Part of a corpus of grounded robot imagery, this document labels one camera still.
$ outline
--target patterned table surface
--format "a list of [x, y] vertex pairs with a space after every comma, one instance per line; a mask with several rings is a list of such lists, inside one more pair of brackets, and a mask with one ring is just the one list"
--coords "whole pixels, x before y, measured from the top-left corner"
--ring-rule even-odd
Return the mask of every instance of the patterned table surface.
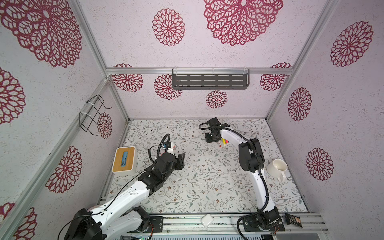
[[[258, 138], [265, 166], [282, 156], [264, 119], [219, 119], [248, 138]], [[149, 213], [254, 212], [255, 193], [248, 173], [238, 162], [238, 147], [222, 142], [206, 143], [197, 119], [133, 120], [125, 146], [137, 148], [136, 175], [150, 165], [148, 148], [170, 133], [178, 153], [185, 153], [185, 167], [175, 170], [164, 186], [140, 204]], [[157, 148], [152, 148], [152, 156]], [[265, 172], [271, 197], [280, 212], [307, 212], [289, 171], [279, 183]], [[107, 196], [113, 198], [132, 176], [114, 177]]]

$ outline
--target mug handle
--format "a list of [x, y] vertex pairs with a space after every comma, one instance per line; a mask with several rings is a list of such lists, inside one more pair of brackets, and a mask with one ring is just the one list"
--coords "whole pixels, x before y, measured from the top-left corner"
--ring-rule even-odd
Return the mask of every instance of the mug handle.
[[280, 177], [277, 178], [277, 180], [279, 180], [279, 182], [285, 182], [285, 180], [287, 179], [287, 177], [285, 176], [285, 173], [281, 173], [281, 175], [283, 176], [283, 179], [280, 180]]

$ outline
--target cup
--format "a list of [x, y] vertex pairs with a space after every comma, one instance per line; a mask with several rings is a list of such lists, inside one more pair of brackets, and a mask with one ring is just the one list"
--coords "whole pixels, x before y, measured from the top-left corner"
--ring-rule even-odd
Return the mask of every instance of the cup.
[[273, 160], [268, 167], [266, 168], [269, 175], [277, 178], [279, 182], [285, 182], [287, 177], [285, 176], [285, 171], [287, 171], [287, 164], [281, 159]]

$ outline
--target red floral medallion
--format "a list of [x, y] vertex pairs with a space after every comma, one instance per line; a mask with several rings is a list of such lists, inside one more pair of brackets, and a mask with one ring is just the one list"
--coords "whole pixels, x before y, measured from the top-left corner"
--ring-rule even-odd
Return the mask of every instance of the red floral medallion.
[[311, 95], [305, 88], [294, 90], [288, 101], [288, 113], [295, 121], [303, 120], [307, 117], [311, 109]]
[[[128, 64], [117, 64], [115, 68], [133, 68]], [[141, 74], [115, 74], [111, 75], [113, 82], [119, 88], [127, 92], [136, 92], [139, 91], [143, 86], [143, 78]]]
[[15, 203], [7, 202], [6, 204], [0, 206], [0, 224], [4, 221], [5, 217], [11, 211]]
[[[278, 63], [272, 65], [272, 68], [290, 68], [289, 63]], [[260, 79], [260, 86], [268, 91], [279, 89], [287, 75], [285, 74], [264, 74]]]
[[66, 0], [0, 0], [0, 16], [38, 60], [66, 68], [80, 57], [79, 25]]
[[164, 8], [157, 12], [152, 21], [153, 33], [165, 46], [174, 46], [184, 37], [185, 28], [180, 14]]
[[276, 20], [283, 0], [204, 0], [207, 28], [221, 43], [244, 45]]
[[157, 95], [164, 99], [178, 98], [183, 90], [175, 90], [172, 88], [172, 76], [164, 74], [156, 78], [153, 87]]
[[23, 87], [9, 72], [0, 68], [0, 124], [18, 118], [24, 106]]
[[102, 113], [97, 121], [97, 129], [102, 138], [108, 138], [112, 133], [112, 120], [108, 113]]
[[338, 67], [351, 65], [363, 56], [372, 41], [372, 26], [360, 21], [344, 29], [331, 49], [331, 61]]
[[35, 229], [37, 227], [36, 217], [35, 208], [31, 207], [28, 215], [24, 217], [21, 225], [13, 235], [13, 240], [31, 240], [35, 235]]
[[205, 98], [205, 102], [211, 108], [220, 108], [227, 103], [228, 95], [224, 91], [214, 90]]
[[82, 161], [78, 149], [70, 146], [45, 186], [50, 192], [63, 193], [68, 191], [79, 179], [83, 167]]
[[307, 155], [306, 162], [308, 171], [318, 180], [327, 180], [333, 174], [333, 161], [323, 149], [312, 149]]

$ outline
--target red doily pattern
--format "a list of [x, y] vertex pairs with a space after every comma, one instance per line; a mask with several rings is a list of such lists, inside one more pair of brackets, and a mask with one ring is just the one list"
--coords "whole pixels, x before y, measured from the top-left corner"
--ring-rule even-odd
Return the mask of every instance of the red doily pattern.
[[63, 193], [68, 191], [79, 179], [83, 167], [82, 161], [78, 149], [70, 146], [45, 186], [50, 192]]
[[[290, 68], [289, 63], [278, 63], [272, 65], [272, 68]], [[287, 75], [285, 74], [264, 74], [260, 79], [260, 86], [268, 91], [279, 89]]]
[[0, 0], [0, 16], [38, 60], [66, 68], [80, 57], [79, 25], [66, 0]]
[[9, 72], [0, 68], [0, 124], [18, 118], [24, 106], [23, 87]]
[[310, 112], [311, 104], [311, 95], [307, 89], [294, 90], [288, 101], [289, 116], [295, 121], [303, 120]]
[[372, 26], [360, 21], [344, 29], [331, 49], [331, 61], [338, 67], [348, 66], [361, 58], [372, 41]]
[[7, 202], [6, 204], [0, 206], [0, 224], [4, 221], [5, 217], [11, 211], [15, 203]]
[[[133, 68], [129, 64], [117, 64], [115, 68]], [[127, 92], [136, 92], [139, 91], [143, 86], [143, 78], [141, 74], [115, 74], [111, 75], [113, 82], [119, 88]]]
[[211, 108], [220, 108], [227, 103], [228, 95], [224, 91], [214, 90], [205, 98], [205, 102]]
[[153, 33], [165, 46], [174, 46], [184, 37], [185, 28], [180, 14], [173, 9], [163, 8], [152, 21]]
[[307, 155], [306, 162], [308, 171], [318, 180], [327, 180], [333, 174], [333, 161], [323, 149], [312, 149]]
[[221, 43], [244, 45], [276, 20], [283, 0], [204, 0], [207, 28]]
[[169, 74], [158, 76], [153, 87], [157, 95], [168, 100], [178, 98], [183, 92], [183, 90], [175, 90], [172, 88], [172, 76]]
[[31, 207], [28, 211], [28, 215], [24, 217], [21, 225], [17, 228], [13, 235], [13, 240], [31, 240], [35, 235], [35, 229], [37, 226], [36, 221], [37, 214], [35, 208]]
[[97, 120], [97, 130], [103, 138], [108, 138], [112, 133], [112, 120], [108, 113], [102, 113]]

